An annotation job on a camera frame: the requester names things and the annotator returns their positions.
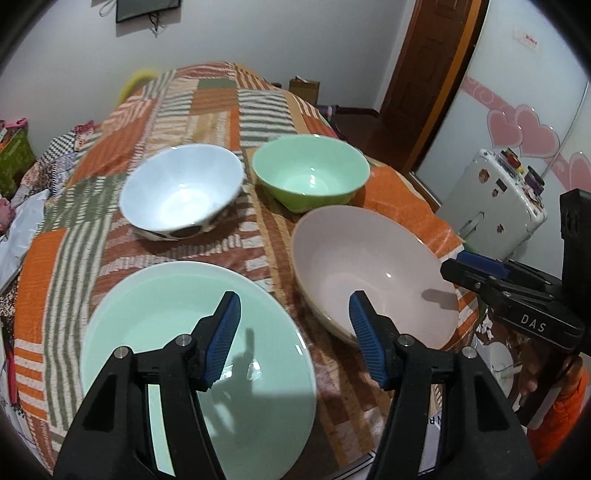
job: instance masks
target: green bag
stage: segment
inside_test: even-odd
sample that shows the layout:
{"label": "green bag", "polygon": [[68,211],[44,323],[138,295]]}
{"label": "green bag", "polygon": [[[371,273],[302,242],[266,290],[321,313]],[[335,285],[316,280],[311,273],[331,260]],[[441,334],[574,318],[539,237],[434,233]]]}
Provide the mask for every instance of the green bag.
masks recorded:
{"label": "green bag", "polygon": [[35,163],[35,154],[27,139],[27,130],[21,128],[0,151],[0,194],[11,199],[22,176]]}

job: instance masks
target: pink bowl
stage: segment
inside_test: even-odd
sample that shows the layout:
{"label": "pink bowl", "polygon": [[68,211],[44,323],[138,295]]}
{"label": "pink bowl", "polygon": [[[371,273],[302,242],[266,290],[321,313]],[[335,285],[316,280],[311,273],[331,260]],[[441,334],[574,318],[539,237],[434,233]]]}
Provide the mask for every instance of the pink bowl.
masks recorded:
{"label": "pink bowl", "polygon": [[297,282],[318,320],[357,345],[349,297],[365,290],[377,313],[430,348],[442,348],[458,323],[457,295],[439,259],[411,232],[358,207],[337,205],[301,218],[291,240]]}

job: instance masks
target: floor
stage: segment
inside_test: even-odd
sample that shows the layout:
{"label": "floor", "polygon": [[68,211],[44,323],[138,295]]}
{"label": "floor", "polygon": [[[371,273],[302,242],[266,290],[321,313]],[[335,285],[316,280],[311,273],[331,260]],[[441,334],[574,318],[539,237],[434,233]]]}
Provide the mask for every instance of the floor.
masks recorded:
{"label": "floor", "polygon": [[336,125],[347,142],[368,157],[401,170],[408,152],[402,151],[380,120],[372,115],[338,113]]}

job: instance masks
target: orange striped quilt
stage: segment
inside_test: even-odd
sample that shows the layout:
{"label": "orange striped quilt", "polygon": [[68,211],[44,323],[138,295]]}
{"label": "orange striped quilt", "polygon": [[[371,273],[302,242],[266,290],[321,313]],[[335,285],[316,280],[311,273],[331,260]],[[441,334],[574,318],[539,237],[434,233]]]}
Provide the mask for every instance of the orange striped quilt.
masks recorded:
{"label": "orange striped quilt", "polygon": [[[211,262],[246,276],[274,295],[300,328],[313,358],[318,407],[294,469],[313,461],[320,466],[309,478],[319,478],[326,474],[322,469],[336,469],[376,447],[390,397],[370,379],[360,353],[328,334],[303,302],[289,255],[298,216],[262,190],[250,168],[264,142],[298,133],[335,135],[314,107],[232,63],[166,72],[102,124],[66,191],[47,211],[18,285],[14,353],[20,401],[49,469],[82,402],[80,349],[94,309],[134,271],[174,260]],[[242,193],[208,233],[174,243],[138,237],[118,210],[125,179],[159,150],[191,142],[232,150],[246,165]],[[364,206],[379,211],[377,203],[370,205],[372,182],[392,171],[373,171]],[[457,237],[402,181],[396,190],[391,201],[398,205],[397,221],[439,257],[461,250]],[[382,213],[392,218],[391,211]],[[458,329],[450,348],[469,340],[477,316],[474,296],[461,289],[457,295]]]}

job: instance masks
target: mint green plate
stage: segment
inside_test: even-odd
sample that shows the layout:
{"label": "mint green plate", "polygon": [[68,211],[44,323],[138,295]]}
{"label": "mint green plate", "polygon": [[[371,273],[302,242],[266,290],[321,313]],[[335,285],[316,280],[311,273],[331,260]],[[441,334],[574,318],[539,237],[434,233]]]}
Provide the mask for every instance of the mint green plate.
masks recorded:
{"label": "mint green plate", "polygon": [[[81,377],[88,392],[121,345],[161,348],[211,315],[226,290],[240,296],[242,317],[220,380],[199,393],[207,431],[228,480],[277,480],[299,457],[314,422],[316,381],[291,317],[261,287],[222,267],[171,262],[118,283],[90,318]],[[150,422],[158,468],[174,475],[160,404],[150,385]]]}

